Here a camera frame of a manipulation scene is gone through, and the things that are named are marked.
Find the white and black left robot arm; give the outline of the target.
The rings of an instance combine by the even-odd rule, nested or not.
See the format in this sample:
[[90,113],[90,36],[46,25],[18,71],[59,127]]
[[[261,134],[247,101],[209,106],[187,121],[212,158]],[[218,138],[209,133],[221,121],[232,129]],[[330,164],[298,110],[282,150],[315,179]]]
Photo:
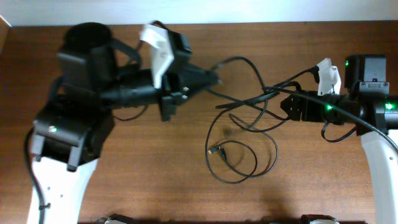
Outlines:
[[157,105],[162,121],[178,106],[218,83],[215,72],[190,63],[188,39],[159,21],[145,24],[150,67],[138,48],[115,39],[108,26],[71,27],[57,58],[53,83],[24,142],[33,183],[29,223],[77,223],[86,187],[114,128],[114,110]]

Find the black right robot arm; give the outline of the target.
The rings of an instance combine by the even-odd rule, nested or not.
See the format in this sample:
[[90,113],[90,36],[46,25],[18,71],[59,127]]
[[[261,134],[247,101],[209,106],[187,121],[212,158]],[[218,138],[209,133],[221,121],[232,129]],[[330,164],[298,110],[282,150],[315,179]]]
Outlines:
[[318,89],[292,91],[280,107],[292,121],[353,124],[371,173],[376,221],[397,223],[397,96],[389,93],[385,55],[346,57],[344,77],[328,58],[311,72]]

